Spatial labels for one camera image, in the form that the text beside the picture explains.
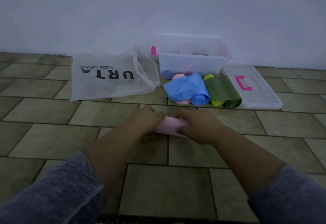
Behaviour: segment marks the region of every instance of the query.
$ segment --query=clear plastic lid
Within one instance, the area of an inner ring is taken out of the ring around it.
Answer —
[[[280,98],[271,89],[252,65],[225,65],[222,72],[227,75],[241,96],[241,107],[279,109]]]

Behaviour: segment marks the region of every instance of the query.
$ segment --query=white plastic shopping bag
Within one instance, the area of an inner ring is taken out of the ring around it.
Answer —
[[[120,55],[72,57],[71,101],[146,94],[160,86],[155,62],[137,45]]]

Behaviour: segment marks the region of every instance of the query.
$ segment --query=green garbage bag roll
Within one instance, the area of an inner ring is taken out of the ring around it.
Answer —
[[[211,100],[225,102],[224,107],[238,107],[241,104],[241,97],[228,76],[205,76],[203,79]]]

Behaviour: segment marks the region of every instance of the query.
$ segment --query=white wall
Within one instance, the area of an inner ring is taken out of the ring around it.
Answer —
[[[234,62],[326,69],[326,0],[0,0],[0,51],[119,53],[218,35]]]

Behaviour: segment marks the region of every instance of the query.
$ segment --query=clear plastic storage box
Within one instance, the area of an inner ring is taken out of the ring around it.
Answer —
[[[160,35],[156,52],[160,61],[161,78],[175,74],[218,75],[231,58],[220,38],[199,36]]]
[[[279,109],[283,103],[252,65],[225,65],[222,72],[227,75],[238,91],[241,107],[250,109]]]

